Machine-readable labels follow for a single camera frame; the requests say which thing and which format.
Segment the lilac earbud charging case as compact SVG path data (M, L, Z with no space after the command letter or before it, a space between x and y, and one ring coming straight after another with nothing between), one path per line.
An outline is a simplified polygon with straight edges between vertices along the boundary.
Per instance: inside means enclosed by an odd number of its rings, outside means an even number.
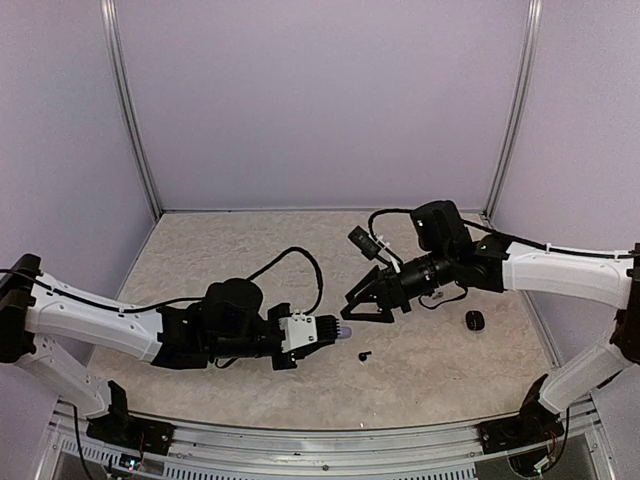
M338 328L338 339L349 339L352 336L352 330L348 326L340 326Z

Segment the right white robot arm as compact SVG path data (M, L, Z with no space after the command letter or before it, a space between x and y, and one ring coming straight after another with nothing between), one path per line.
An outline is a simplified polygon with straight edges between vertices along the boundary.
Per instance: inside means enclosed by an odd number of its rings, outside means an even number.
M609 335L530 388L511 423L518 442L535 442L573 401L638 363L638 249L572 250L492 229L475 241L472 223L450 200L429 202L408 215L423 256L407 262L393 257L385 268L373 268L346 294L343 319L391 323L394 310L407 313L412 300L449 283L463 290L558 294L616 310Z

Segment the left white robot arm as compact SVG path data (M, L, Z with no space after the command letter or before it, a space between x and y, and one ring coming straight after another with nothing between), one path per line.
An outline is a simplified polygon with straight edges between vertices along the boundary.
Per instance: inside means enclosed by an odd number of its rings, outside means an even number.
M232 278L211 284L201 298L128 305L73 288L42 272L39 257L25 254L1 272L1 361L30 372L127 445L139 436L140 424L128 412L124 389L91 375L54 337L168 370L264 357L273 369L287 370L351 335L335 316L295 311L287 303L262 316L262 302L253 281Z

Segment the black earbud charging case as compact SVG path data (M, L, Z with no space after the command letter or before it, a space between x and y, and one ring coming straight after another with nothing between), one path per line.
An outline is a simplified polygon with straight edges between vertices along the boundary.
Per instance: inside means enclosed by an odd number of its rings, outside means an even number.
M485 328L485 317L481 311L470 310L465 314L465 324L470 331L479 332Z

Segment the black earbud near front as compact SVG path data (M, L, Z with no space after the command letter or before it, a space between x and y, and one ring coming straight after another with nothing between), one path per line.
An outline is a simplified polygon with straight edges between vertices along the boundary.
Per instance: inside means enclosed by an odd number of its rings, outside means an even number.
M365 361L367 361L367 360L369 359L369 357L370 357L371 355L372 355L372 352L371 352L371 351L360 352L360 353L358 354L358 359L359 359L361 362L365 362Z

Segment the front aluminium rail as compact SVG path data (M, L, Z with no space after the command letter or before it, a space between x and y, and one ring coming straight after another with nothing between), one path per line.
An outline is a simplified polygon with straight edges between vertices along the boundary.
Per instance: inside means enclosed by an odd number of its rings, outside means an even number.
M518 450L484 453L477 423L356 430L278 430L171 419L166 455L147 453L126 470L124 448L86 436L69 404L59 402L39 447L32 479L82 479L84 459L94 478L122 479L480 479L515 478Z

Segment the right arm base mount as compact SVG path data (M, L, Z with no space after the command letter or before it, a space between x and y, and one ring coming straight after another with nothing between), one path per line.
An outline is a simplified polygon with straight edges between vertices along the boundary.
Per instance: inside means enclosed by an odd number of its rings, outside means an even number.
M521 448L565 434L560 414L552 413L540 403L540 390L547 377L544 374L532 384L515 415L477 425L484 454Z

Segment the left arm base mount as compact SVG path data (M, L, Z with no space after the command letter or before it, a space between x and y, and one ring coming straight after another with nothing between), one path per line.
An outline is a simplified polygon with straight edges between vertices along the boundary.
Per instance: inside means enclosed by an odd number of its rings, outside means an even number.
M113 380L109 380L107 386L110 393L107 412L88 420L87 435L141 453L167 456L175 426L132 415L128 409L126 391Z

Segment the right aluminium frame post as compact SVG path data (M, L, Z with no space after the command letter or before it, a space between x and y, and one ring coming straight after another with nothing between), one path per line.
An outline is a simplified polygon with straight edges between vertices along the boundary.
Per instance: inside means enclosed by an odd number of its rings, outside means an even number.
M498 163L490 184L484 207L484 215L492 221L495 218L501 195L506 186L507 176L516 147L522 117L526 107L528 91L533 75L539 32L542 23L543 1L528 2L525 32L516 75L514 93L507 116L506 130L501 142Z

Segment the aluminium frame post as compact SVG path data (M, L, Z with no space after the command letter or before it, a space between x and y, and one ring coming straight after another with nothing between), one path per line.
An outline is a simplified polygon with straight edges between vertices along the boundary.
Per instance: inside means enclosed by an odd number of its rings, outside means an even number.
M100 10L125 131L131 145L134 164L142 183L145 200L154 221L157 222L162 217L164 209L144 149L128 82L123 44L119 32L116 2L114 0L101 0Z
M533 75L539 32L542 23L543 1L528 2L525 32L516 75L514 93L507 116L506 130L501 142L498 163L490 184L484 207L484 215L492 221L495 218L501 195L506 186L507 176L516 147L522 117L526 107L528 91Z

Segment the left aluminium frame post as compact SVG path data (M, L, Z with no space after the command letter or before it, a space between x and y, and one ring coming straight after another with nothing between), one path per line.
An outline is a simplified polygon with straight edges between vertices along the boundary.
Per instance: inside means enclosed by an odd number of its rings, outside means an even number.
M145 200L154 221L157 222L162 217L164 209L144 149L128 82L123 44L119 32L116 2L114 0L101 0L100 10L125 131L131 145L134 164L142 183Z

